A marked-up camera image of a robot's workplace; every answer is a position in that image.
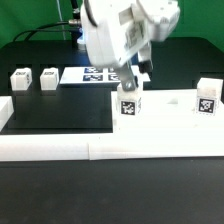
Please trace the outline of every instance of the white platform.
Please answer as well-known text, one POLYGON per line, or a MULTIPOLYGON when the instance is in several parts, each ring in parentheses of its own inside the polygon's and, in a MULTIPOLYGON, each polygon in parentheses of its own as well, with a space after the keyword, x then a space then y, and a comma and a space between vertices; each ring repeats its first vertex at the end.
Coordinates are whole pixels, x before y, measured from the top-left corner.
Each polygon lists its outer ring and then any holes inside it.
POLYGON ((0 161, 224 156, 224 105, 194 113, 196 90, 145 91, 138 117, 121 117, 112 93, 114 133, 0 136, 0 161))
MULTIPOLYGON (((60 84, 102 84, 102 83, 119 83, 119 79, 109 80, 110 75, 115 75, 114 72, 109 72, 107 68, 102 69, 101 72, 85 73, 85 69, 91 69, 92 67, 66 67, 62 74, 60 84), (92 79, 85 79, 86 76, 94 75, 92 79)), ((139 68, 137 65, 131 66, 135 75, 139 75, 139 68)), ((149 82, 149 76, 145 73, 142 75, 144 82, 149 82)))
POLYGON ((0 97, 0 131, 7 123, 13 113, 12 98, 10 96, 0 97))

